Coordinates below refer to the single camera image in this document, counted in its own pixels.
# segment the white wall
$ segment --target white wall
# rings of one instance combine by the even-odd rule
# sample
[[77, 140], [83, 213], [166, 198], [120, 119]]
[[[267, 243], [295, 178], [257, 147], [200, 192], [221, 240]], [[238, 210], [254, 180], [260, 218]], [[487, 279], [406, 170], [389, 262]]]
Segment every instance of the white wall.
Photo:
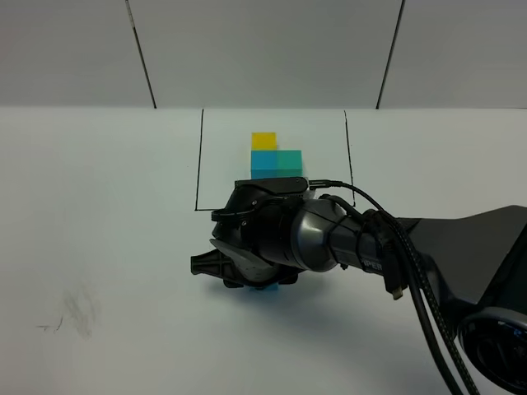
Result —
[[124, 0], [2, 0], [0, 53], [0, 105], [152, 107]]
[[[411, 298], [379, 277], [308, 273], [259, 293], [190, 274], [212, 247], [210, 213], [194, 211], [200, 117], [0, 109], [0, 393], [446, 395]], [[527, 205], [523, 111], [347, 120], [355, 184], [396, 216]]]
[[375, 108], [400, 1], [132, 0], [160, 107]]
[[407, 0], [381, 108], [527, 108], [527, 2]]

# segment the cable connector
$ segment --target cable connector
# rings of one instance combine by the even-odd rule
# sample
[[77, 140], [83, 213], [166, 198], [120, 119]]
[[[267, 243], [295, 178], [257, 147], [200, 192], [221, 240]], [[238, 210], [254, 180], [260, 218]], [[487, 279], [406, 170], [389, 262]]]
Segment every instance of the cable connector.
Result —
[[383, 248], [383, 258], [381, 260], [382, 277], [385, 279], [385, 289], [392, 294], [394, 300], [403, 297], [403, 289], [406, 284], [403, 280], [401, 270], [399, 267], [399, 260], [391, 245], [387, 243]]
[[331, 188], [333, 187], [333, 183], [335, 181], [331, 181], [330, 179], [310, 179], [310, 190]]

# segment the white table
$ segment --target white table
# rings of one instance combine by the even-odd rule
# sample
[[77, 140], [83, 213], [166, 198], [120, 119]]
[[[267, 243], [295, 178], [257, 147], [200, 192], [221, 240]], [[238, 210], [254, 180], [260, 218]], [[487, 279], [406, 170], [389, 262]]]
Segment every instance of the white table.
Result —
[[[347, 118], [355, 183], [395, 215], [527, 205], [523, 112]], [[0, 109], [0, 393], [446, 394], [409, 294], [393, 302], [380, 277], [335, 269], [259, 293], [190, 274], [211, 248], [194, 211], [200, 119]]]

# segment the teal block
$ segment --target teal block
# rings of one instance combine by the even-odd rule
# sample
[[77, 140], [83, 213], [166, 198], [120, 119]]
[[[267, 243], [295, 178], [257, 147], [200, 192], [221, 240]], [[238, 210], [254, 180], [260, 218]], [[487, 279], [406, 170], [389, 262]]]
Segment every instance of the teal block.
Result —
[[277, 151], [278, 177], [302, 176], [302, 151]]
[[252, 179], [274, 179], [277, 177], [278, 151], [251, 151], [250, 175]]

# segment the rectangular outline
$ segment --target rectangular outline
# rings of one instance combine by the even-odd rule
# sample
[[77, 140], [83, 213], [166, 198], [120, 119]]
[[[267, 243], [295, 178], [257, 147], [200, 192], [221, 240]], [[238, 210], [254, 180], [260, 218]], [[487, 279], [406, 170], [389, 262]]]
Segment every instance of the rectangular outline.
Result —
[[[201, 153], [203, 146], [203, 120], [205, 118], [205, 109], [201, 110], [201, 128], [199, 131], [199, 157], [198, 157], [198, 177], [196, 179], [196, 202], [194, 204], [194, 211], [214, 211], [219, 210], [219, 208], [198, 208], [198, 199], [199, 199], [199, 178], [201, 174]], [[344, 110], [344, 126], [346, 128], [346, 143], [347, 143], [347, 161], [349, 163], [349, 175], [351, 179], [351, 184], [353, 185], [353, 168], [352, 168], [352, 149], [349, 144], [349, 131], [347, 130], [347, 114]], [[352, 193], [353, 196], [353, 206], [356, 206], [355, 202], [355, 191]]]

